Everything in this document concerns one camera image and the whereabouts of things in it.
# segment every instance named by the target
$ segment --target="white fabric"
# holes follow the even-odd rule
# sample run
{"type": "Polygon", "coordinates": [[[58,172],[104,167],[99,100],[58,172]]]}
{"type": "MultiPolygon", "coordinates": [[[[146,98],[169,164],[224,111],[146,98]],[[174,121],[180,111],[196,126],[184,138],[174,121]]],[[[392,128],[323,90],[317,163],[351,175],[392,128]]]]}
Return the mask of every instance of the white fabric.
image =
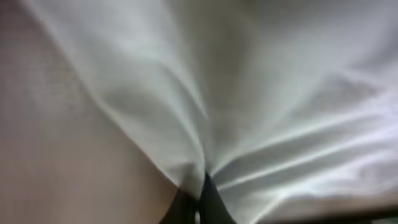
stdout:
{"type": "Polygon", "coordinates": [[[25,1],[155,165],[196,197],[207,170],[238,223],[398,189],[398,1],[25,1]]]}

